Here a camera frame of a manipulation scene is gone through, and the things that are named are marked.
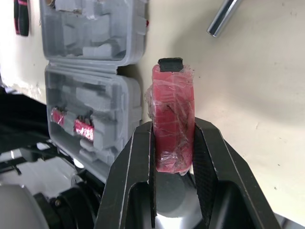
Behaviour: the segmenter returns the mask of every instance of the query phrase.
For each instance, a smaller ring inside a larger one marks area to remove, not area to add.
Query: red tool handle
[[[29,12],[27,0],[18,0],[19,14],[18,14],[18,28],[21,36],[29,35]]]
[[[19,35],[18,17],[19,17],[19,3],[18,0],[14,0],[14,24],[17,35]]]

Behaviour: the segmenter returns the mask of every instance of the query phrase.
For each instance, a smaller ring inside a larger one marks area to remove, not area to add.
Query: open tool case
[[[40,0],[50,137],[105,182],[141,119],[138,83],[116,70],[143,54],[147,0],[74,0],[72,10],[56,1],[62,9]],[[75,120],[88,120],[92,139]]]

